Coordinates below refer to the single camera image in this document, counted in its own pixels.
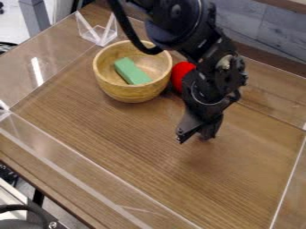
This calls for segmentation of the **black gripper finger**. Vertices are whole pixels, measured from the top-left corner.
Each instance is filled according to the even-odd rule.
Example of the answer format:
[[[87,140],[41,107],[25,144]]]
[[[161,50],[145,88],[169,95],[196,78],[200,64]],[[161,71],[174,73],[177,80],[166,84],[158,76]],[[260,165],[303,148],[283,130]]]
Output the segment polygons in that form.
[[[214,139],[221,128],[224,115],[220,115],[212,121],[204,124],[200,134],[204,140]]]

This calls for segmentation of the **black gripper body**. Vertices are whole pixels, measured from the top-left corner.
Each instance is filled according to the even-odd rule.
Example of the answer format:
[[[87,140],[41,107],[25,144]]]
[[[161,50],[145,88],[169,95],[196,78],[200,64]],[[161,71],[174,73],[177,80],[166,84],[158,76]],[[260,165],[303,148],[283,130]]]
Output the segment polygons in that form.
[[[210,103],[198,88],[198,76],[198,72],[193,70],[182,80],[182,99],[186,112],[176,128],[176,138],[181,144],[200,133],[204,124],[224,115],[228,107],[241,99],[241,92],[237,89],[217,103]]]

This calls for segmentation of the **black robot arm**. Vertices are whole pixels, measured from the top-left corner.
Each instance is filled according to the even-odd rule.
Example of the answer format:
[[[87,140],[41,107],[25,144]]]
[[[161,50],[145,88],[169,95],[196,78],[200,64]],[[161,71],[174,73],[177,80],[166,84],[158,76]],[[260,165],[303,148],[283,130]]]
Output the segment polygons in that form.
[[[122,5],[134,5],[145,14],[145,28],[154,43],[148,47],[133,28]],[[210,0],[107,0],[132,44],[148,55],[177,51],[196,68],[182,79],[186,112],[176,129],[184,143],[194,134],[216,137],[224,112],[240,101],[248,83],[246,65],[237,47],[217,25],[217,6]]]

